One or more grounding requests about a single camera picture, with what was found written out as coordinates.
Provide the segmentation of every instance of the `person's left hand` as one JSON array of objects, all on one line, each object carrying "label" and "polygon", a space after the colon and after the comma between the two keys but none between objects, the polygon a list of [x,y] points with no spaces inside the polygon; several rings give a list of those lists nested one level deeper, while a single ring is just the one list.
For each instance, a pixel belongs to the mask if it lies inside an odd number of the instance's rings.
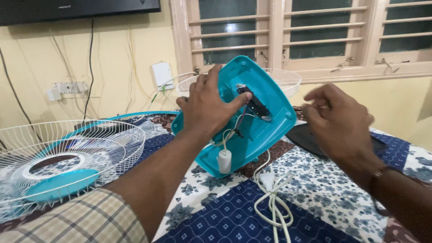
[{"label": "person's left hand", "polygon": [[221,68],[222,65],[215,65],[208,74],[198,76],[197,82],[189,88],[189,98],[177,98],[184,114],[184,132],[193,131],[210,139],[252,98],[251,93],[245,92],[230,103],[223,102],[218,90]]}]

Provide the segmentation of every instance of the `bracelet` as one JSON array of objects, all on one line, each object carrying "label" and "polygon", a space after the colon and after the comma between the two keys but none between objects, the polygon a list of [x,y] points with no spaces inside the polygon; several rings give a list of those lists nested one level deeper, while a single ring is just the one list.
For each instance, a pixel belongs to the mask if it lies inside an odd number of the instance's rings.
[{"label": "bracelet", "polygon": [[371,197],[372,197],[372,201],[374,202],[375,210],[376,210],[377,213],[379,213],[381,216],[385,216],[385,217],[390,216],[390,213],[389,213],[389,211],[388,211],[387,209],[381,209],[381,208],[378,208],[378,206],[377,206],[377,200],[375,199],[375,196],[374,196],[374,188],[375,188],[375,184],[376,184],[376,182],[378,181],[378,179],[379,179],[379,178],[384,174],[384,172],[386,172],[387,170],[394,170],[394,171],[397,171],[398,173],[404,175],[401,171],[399,171],[399,170],[397,170],[397,169],[395,169],[395,168],[393,168],[393,167],[387,165],[387,166],[385,166],[385,167],[382,167],[381,169],[379,169],[377,172],[375,172],[375,173],[373,174],[373,176],[372,176],[372,178],[371,178],[371,181],[370,181],[370,184],[369,184],[369,194],[371,195]]}]

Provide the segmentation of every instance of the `wooden window frame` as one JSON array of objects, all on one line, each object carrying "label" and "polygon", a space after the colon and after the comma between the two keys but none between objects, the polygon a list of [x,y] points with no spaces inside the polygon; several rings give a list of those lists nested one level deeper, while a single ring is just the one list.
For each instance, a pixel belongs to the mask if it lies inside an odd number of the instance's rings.
[{"label": "wooden window frame", "polygon": [[[302,83],[325,83],[432,76],[432,61],[429,61],[429,59],[428,61],[401,63],[404,61],[403,58],[418,58],[420,54],[432,56],[431,49],[379,53],[382,39],[432,35],[432,32],[425,32],[383,36],[384,24],[386,23],[432,20],[432,16],[413,19],[386,20],[388,8],[429,5],[432,4],[432,1],[389,4],[390,0],[353,0],[353,6],[350,8],[291,12],[287,11],[290,10],[288,4],[291,4],[291,0],[266,0],[268,1],[266,2],[267,7],[269,8],[269,12],[267,12],[268,14],[264,14],[263,11],[260,11],[260,7],[262,7],[260,6],[260,1],[261,0],[258,0],[257,15],[217,19],[199,19],[198,0],[170,0],[178,72],[186,73],[194,71],[194,63],[197,63],[201,68],[201,73],[208,71],[213,65],[203,64],[203,51],[256,48],[255,54],[257,63],[260,66],[283,69],[286,67],[284,65],[284,62],[286,62],[286,60],[284,60],[284,50],[289,49],[289,46],[291,45],[347,42],[346,56],[290,60],[293,63],[298,62],[300,65],[311,67],[311,69],[285,69],[299,74],[303,79]],[[195,4],[194,9],[188,9],[188,5],[190,5],[190,3]],[[290,26],[290,24],[287,25],[287,22],[290,21],[289,17],[292,15],[337,11],[351,11],[349,23],[323,26],[285,27]],[[353,16],[354,14],[360,13],[364,14],[363,21],[356,22],[356,18]],[[240,19],[257,19],[257,30],[207,35],[202,35],[200,32],[200,24],[203,22],[218,22]],[[258,21],[268,21],[267,25],[269,28],[259,28]],[[289,36],[287,37],[287,33],[292,30],[321,29],[329,27],[348,27],[347,38],[307,42],[284,42],[284,39],[289,39]],[[354,36],[355,28],[361,28],[360,36]],[[256,44],[239,47],[202,49],[200,38],[244,34],[256,34]],[[268,35],[267,42],[263,41],[263,38],[259,39],[259,36],[265,35]],[[356,47],[353,47],[351,45],[352,43],[356,43]],[[356,56],[354,57],[354,66],[346,66],[340,70],[333,71],[335,70],[337,64],[343,63],[343,61],[347,58],[347,55],[349,55],[351,52],[350,48],[357,49]],[[259,55],[260,51],[263,51],[267,58]],[[287,58],[289,57],[289,54],[286,51],[285,56]],[[395,60],[395,62],[398,62],[391,64],[392,66],[397,67],[398,70],[396,72],[392,72],[387,64],[380,63],[382,58],[392,61]],[[323,61],[333,63],[334,67],[318,68],[318,63],[322,63]]]}]

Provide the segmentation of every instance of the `television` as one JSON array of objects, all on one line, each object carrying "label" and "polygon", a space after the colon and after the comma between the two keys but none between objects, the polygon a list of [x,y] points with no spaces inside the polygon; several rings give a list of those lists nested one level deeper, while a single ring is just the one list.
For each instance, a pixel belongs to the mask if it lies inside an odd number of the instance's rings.
[{"label": "television", "polygon": [[0,0],[0,26],[160,11],[160,0]]}]

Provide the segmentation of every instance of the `person's right hand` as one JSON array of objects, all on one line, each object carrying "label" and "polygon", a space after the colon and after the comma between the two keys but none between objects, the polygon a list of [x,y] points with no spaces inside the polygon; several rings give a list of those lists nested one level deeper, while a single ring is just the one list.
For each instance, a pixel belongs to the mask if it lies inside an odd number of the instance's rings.
[{"label": "person's right hand", "polygon": [[314,101],[303,106],[303,115],[321,150],[355,183],[368,190],[371,176],[385,166],[372,148],[369,125],[373,116],[334,84],[319,87],[304,99]]}]

